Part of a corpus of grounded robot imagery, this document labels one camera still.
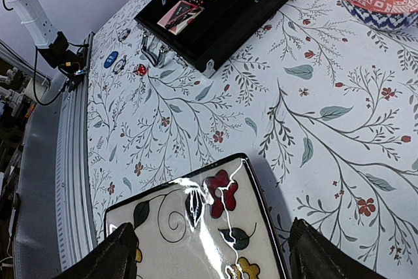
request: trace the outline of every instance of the square plate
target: square plate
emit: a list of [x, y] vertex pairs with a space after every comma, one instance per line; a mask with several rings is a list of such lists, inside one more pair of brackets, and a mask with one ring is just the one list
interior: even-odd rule
[[104, 218], [105, 236], [134, 225], [138, 278], [288, 278], [244, 154], [111, 206]]

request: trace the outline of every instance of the black leaf on plate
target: black leaf on plate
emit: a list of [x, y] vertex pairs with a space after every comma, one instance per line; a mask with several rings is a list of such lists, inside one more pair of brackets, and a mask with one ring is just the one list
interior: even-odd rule
[[222, 229], [219, 230], [222, 234], [223, 240], [232, 246], [235, 250], [243, 250], [247, 248], [249, 244], [249, 238], [254, 234], [254, 232], [248, 236], [246, 232], [240, 228], [232, 228], [232, 229]]
[[192, 228], [196, 228], [202, 215], [202, 199], [199, 192], [195, 189], [185, 199], [185, 212]]
[[133, 211], [133, 227], [137, 228], [142, 225], [150, 214], [150, 202], [145, 201], [136, 205]]

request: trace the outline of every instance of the poker chip case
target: poker chip case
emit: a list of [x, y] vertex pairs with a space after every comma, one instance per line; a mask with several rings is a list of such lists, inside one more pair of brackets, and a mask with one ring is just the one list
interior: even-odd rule
[[211, 75], [218, 70], [287, 0], [204, 0], [204, 10], [179, 34], [158, 21], [180, 0], [151, 0], [135, 20], [183, 57]]

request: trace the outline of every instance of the floral tablecloth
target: floral tablecloth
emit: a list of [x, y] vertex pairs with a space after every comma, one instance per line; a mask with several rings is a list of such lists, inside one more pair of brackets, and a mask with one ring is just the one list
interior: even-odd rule
[[97, 237], [110, 205], [245, 152], [270, 165], [259, 177], [285, 252], [304, 218], [382, 275], [417, 278], [418, 28], [383, 33], [339, 0], [290, 0], [209, 79], [174, 52], [162, 69], [142, 56], [133, 18], [148, 1], [131, 0], [95, 36]]

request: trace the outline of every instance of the small dice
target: small dice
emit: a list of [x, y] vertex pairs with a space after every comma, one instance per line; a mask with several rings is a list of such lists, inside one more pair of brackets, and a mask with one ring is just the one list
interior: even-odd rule
[[144, 76], [147, 73], [147, 71], [148, 71], [147, 68], [143, 64], [140, 63], [139, 65], [135, 67], [133, 72], [136, 75]]
[[203, 0], [187, 0], [197, 6], [203, 6]]

